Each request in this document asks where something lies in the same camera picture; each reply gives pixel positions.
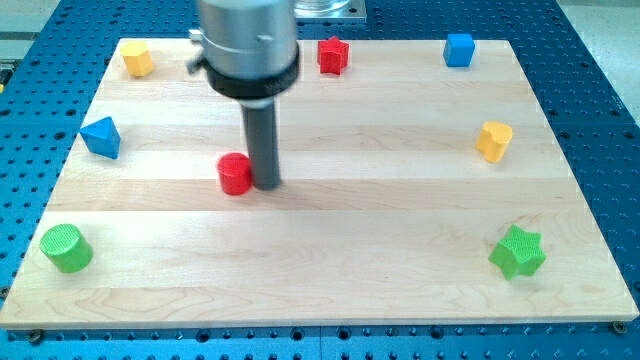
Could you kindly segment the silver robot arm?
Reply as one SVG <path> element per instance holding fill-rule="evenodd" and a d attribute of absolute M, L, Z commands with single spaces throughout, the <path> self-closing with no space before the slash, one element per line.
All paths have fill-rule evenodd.
<path fill-rule="evenodd" d="M 291 0 L 197 0 L 200 25 L 190 40 L 201 52 L 187 62 L 209 86 L 240 104 L 253 185 L 281 184 L 276 97 L 298 78 L 300 50 Z"/>

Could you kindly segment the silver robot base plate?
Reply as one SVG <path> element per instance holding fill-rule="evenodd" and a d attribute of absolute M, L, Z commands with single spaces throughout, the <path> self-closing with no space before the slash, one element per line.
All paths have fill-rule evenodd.
<path fill-rule="evenodd" d="M 364 23 L 365 0 L 295 0 L 296 19 L 302 23 Z"/>

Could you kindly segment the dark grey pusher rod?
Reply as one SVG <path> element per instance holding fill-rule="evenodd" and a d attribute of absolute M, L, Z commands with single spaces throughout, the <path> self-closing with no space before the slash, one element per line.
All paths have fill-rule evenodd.
<path fill-rule="evenodd" d="M 241 110 L 253 185 L 274 190 L 281 184 L 274 100 L 243 101 Z"/>

